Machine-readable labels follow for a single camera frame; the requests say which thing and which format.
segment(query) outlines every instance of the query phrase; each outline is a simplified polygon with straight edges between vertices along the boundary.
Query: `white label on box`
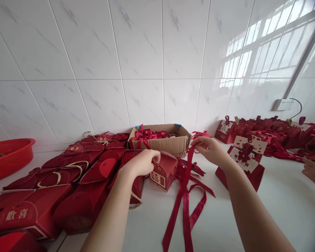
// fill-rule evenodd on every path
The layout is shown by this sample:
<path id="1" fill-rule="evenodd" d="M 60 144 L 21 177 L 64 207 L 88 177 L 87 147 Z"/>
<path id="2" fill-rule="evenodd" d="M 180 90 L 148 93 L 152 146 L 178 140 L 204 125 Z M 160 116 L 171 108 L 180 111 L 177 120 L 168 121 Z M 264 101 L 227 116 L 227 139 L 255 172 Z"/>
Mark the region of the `white label on box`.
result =
<path id="1" fill-rule="evenodd" d="M 236 139 L 234 140 L 233 146 L 236 146 L 237 148 L 242 148 L 244 144 L 248 143 L 249 140 L 244 137 L 236 136 Z M 263 155 L 267 146 L 266 142 L 258 141 L 258 140 L 252 140 L 251 143 L 253 145 L 253 151 L 257 154 Z"/>
<path id="2" fill-rule="evenodd" d="M 244 163 L 242 160 L 238 159 L 239 156 L 239 151 L 237 148 L 233 147 L 232 151 L 230 152 L 230 156 L 235 160 L 239 166 L 244 170 L 244 171 L 249 171 L 252 173 L 254 169 L 259 165 L 259 163 L 253 159 L 249 159 L 246 163 Z"/>
<path id="3" fill-rule="evenodd" d="M 222 120 L 221 124 L 218 127 L 218 130 L 223 132 L 225 135 L 227 135 L 227 133 L 231 129 L 233 123 L 230 122 L 229 124 L 226 124 L 225 122 L 226 122 L 226 120 Z"/>
<path id="4" fill-rule="evenodd" d="M 156 173 L 155 171 L 152 171 L 149 174 L 150 180 L 161 186 L 162 188 L 166 188 L 166 178 L 161 176 L 160 174 Z"/>
<path id="5" fill-rule="evenodd" d="M 294 127 L 297 127 L 297 128 L 300 128 L 301 131 L 306 131 L 307 129 L 309 129 L 311 127 L 311 125 L 308 125 L 308 124 L 302 124 L 302 125 L 299 125 L 298 122 L 292 122 L 291 126 L 294 126 Z"/>

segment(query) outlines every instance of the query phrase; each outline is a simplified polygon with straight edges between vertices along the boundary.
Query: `white countertop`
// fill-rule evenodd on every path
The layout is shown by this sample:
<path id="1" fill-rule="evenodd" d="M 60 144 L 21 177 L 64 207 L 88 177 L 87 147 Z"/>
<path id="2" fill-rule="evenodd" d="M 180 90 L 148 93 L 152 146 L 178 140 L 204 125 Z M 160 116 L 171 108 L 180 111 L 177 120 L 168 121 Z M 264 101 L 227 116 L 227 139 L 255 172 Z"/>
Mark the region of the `white countertop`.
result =
<path id="1" fill-rule="evenodd" d="M 35 153 L 26 167 L 0 180 L 0 190 L 60 153 Z M 197 162 L 206 172 L 201 181 L 217 197 L 207 193 L 203 212 L 191 232 L 194 251 L 244 251 L 229 193 L 215 176 L 217 167 L 201 154 L 194 154 L 193 162 Z M 265 172 L 258 195 L 265 207 L 297 251 L 315 251 L 315 185 L 301 173 L 303 164 L 265 156 L 261 164 L 265 167 Z M 163 251 L 162 239 L 179 186 L 175 180 L 166 193 L 148 180 L 145 181 L 143 204 L 129 211 L 123 251 Z M 201 189 L 194 189 L 190 193 L 190 212 L 202 196 Z M 183 204 L 177 216 L 169 251 L 184 251 L 182 206 Z M 45 246 L 51 252 L 57 251 L 59 246 L 59 252 L 78 252 L 87 235 L 66 236 L 62 233 L 57 241 L 46 243 Z"/>

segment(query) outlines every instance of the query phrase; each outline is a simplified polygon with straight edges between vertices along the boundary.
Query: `power outlet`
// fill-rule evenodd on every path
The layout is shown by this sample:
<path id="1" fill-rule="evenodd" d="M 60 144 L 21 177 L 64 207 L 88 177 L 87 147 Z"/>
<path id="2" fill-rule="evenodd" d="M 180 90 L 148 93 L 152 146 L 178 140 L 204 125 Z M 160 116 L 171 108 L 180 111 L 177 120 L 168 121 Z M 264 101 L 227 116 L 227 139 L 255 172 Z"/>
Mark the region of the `power outlet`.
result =
<path id="1" fill-rule="evenodd" d="M 273 111 L 291 110 L 294 100 L 292 99 L 278 99 L 274 102 Z"/>

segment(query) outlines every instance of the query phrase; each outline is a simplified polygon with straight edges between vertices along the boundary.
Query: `black cable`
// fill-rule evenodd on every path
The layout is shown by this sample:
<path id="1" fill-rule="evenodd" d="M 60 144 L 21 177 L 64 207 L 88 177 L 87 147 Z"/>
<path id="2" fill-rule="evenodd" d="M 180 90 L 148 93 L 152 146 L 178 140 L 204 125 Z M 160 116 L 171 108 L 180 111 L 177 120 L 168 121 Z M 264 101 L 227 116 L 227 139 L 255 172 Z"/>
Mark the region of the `black cable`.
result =
<path id="1" fill-rule="evenodd" d="M 299 102 L 298 100 L 296 100 L 294 98 L 290 98 L 290 99 L 295 100 L 300 104 L 300 112 L 295 115 L 295 116 L 297 116 L 298 114 L 300 114 L 302 112 L 302 104 L 301 104 L 301 102 Z"/>

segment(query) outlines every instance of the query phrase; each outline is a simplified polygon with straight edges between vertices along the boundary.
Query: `finger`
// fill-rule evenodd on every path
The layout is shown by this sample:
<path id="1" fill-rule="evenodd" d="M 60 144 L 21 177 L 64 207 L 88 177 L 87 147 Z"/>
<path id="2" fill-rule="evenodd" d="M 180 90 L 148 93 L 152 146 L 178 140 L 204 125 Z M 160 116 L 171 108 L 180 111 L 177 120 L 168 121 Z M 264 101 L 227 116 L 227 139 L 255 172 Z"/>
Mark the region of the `finger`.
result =
<path id="1" fill-rule="evenodd" d="M 197 138 L 195 138 L 192 142 L 191 142 L 191 145 L 195 145 L 195 144 L 198 144 L 198 143 L 202 143 L 202 144 L 206 144 L 206 145 L 209 145 L 209 143 L 212 141 L 211 138 L 208 138 L 208 137 L 204 137 L 204 136 L 199 136 Z"/>

